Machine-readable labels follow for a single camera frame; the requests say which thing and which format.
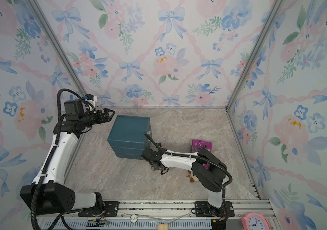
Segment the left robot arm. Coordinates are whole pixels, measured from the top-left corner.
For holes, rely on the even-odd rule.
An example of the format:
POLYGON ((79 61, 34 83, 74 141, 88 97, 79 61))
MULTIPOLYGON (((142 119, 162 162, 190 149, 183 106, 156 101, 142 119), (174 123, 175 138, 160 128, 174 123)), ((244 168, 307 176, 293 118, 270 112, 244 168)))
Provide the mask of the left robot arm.
POLYGON ((100 216, 106 205, 99 192, 76 193, 66 187, 65 175, 75 146, 86 128, 110 122, 115 112, 96 110, 86 115, 64 114, 54 129, 53 144, 47 158, 32 184, 23 186, 20 196, 33 216, 67 213, 83 210, 100 216))

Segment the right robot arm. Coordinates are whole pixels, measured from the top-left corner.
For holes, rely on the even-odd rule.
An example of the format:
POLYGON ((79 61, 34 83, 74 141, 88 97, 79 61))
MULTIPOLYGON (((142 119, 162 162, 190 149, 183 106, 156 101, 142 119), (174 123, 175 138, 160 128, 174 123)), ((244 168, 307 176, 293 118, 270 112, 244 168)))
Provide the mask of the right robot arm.
POLYGON ((146 148, 141 157, 146 160, 151 169, 160 170, 161 174, 170 168, 190 171, 208 191, 206 208, 197 208, 197 216, 224 217, 229 216, 226 205, 226 186, 233 181, 226 165, 206 149, 196 153, 181 153, 158 148, 154 151, 146 148))

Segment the teal drawer cabinet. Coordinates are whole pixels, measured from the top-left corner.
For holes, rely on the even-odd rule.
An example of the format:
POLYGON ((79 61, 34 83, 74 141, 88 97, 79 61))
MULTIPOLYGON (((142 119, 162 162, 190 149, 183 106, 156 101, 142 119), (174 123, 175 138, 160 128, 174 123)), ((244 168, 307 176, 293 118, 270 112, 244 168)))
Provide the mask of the teal drawer cabinet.
POLYGON ((149 117, 118 115, 107 141, 118 158, 142 160, 143 151, 150 147, 144 133, 151 130, 149 117))

